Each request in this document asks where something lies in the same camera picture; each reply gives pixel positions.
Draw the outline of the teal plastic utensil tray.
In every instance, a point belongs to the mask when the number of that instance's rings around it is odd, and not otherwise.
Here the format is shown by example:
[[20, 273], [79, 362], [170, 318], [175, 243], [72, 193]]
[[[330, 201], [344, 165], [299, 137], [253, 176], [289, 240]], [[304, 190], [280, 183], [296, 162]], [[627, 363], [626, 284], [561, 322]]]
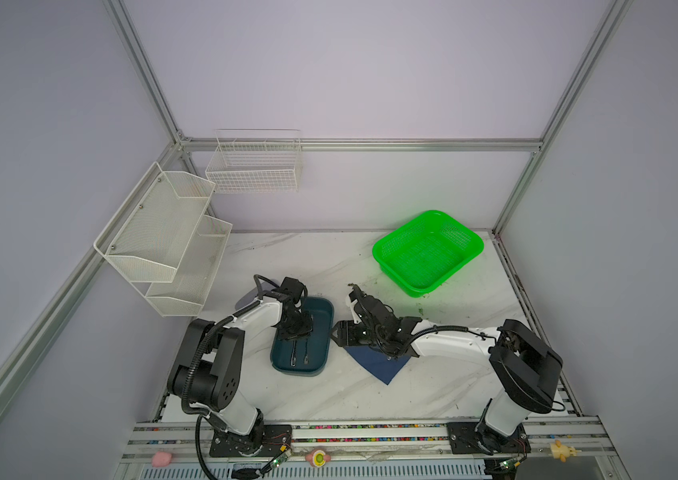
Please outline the teal plastic utensil tray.
[[312, 315], [312, 332], [297, 340], [275, 337], [271, 345], [270, 362], [280, 373], [314, 377], [323, 371], [328, 360], [334, 306], [328, 299], [308, 297], [304, 307]]

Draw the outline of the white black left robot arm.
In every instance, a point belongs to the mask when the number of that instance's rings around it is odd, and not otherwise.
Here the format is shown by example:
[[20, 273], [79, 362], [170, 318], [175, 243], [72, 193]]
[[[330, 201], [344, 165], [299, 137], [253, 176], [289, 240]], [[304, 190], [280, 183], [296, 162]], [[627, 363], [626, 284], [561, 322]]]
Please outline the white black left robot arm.
[[213, 420], [226, 432], [247, 436], [259, 411], [239, 392], [245, 340], [280, 323], [292, 327], [306, 318], [305, 300], [265, 296], [218, 322], [188, 325], [169, 371], [167, 391], [187, 415]]

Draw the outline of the dark blue paper napkin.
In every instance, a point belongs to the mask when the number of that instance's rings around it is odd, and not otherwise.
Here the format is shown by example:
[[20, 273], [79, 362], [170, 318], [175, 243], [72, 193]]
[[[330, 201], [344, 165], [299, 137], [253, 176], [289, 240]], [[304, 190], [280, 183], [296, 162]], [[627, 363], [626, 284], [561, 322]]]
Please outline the dark blue paper napkin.
[[410, 360], [408, 356], [388, 358], [368, 346], [346, 347], [345, 351], [358, 365], [385, 385], [389, 385]]

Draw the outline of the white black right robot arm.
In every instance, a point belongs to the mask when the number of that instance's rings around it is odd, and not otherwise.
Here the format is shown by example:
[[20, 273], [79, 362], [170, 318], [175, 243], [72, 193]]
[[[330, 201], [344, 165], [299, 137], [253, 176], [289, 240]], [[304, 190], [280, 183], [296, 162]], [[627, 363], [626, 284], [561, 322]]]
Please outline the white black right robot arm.
[[532, 413], [553, 412], [563, 360], [524, 323], [507, 319], [499, 327], [472, 329], [398, 317], [392, 307], [356, 284], [347, 297], [352, 318], [331, 329], [341, 348], [368, 347], [389, 360], [443, 357], [485, 364], [501, 384], [474, 427], [475, 447], [488, 455], [520, 439]]

